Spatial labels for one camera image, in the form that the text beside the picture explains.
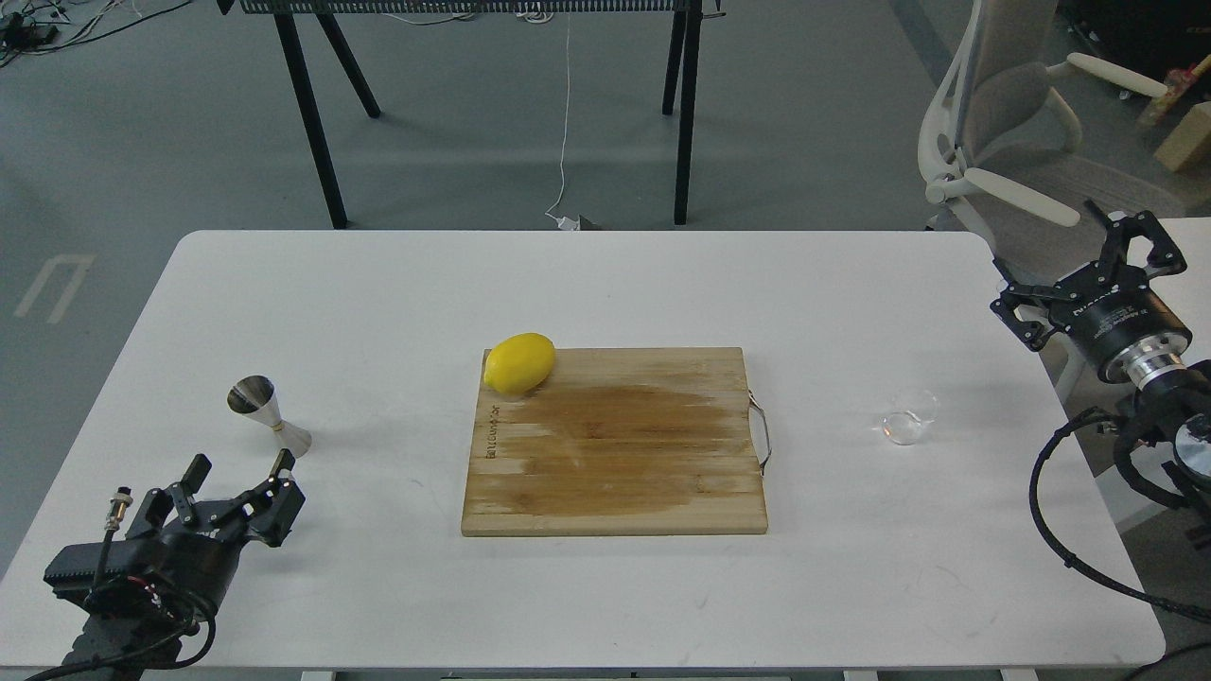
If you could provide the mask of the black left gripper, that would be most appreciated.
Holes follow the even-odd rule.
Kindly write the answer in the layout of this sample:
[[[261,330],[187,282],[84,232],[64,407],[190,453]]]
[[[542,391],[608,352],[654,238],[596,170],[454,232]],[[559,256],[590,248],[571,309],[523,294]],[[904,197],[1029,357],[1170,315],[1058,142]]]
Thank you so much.
[[[289,536],[306,503],[291,474],[295,462],[293,452],[281,448],[269,476],[254,488],[195,504],[194,496],[212,469],[206,454],[195,454],[179,481],[143,496],[125,538],[111,545],[104,580],[134,577],[160,591],[190,593],[216,616],[246,544],[277,548]],[[177,520],[167,523],[170,513]]]

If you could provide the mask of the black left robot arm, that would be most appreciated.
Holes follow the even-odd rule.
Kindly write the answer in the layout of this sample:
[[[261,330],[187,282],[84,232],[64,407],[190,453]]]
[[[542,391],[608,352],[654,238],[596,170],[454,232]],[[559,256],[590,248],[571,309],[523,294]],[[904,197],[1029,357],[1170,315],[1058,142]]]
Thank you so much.
[[[203,454],[138,508],[130,488],[117,490],[104,538],[61,549],[44,570],[56,599],[88,617],[63,663],[38,677],[138,680],[199,663],[216,642],[243,548],[281,546],[306,503],[295,462],[282,448],[260,483],[229,499],[195,499],[212,468]]]

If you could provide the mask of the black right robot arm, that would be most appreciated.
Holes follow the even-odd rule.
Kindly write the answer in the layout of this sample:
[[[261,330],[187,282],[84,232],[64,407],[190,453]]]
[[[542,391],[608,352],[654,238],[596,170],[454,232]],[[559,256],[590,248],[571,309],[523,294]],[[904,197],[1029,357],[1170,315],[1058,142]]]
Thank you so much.
[[[1043,517],[1039,483],[1057,445],[1081,428],[1107,427],[1115,435],[1114,467],[1127,487],[1165,508],[1196,513],[1200,525],[1188,539],[1209,553],[1209,362],[1186,365],[1193,334],[1150,285],[1186,271],[1184,254],[1152,212],[1112,218],[1091,200],[1086,207],[1104,228],[1098,258],[1056,284],[1008,277],[991,311],[1032,351],[1063,336],[1102,382],[1132,384],[1133,393],[1123,412],[1083,410],[1048,439],[1032,468],[1032,517],[1066,568],[1172,616],[1207,623],[1205,607],[1157,599],[1095,570]]]

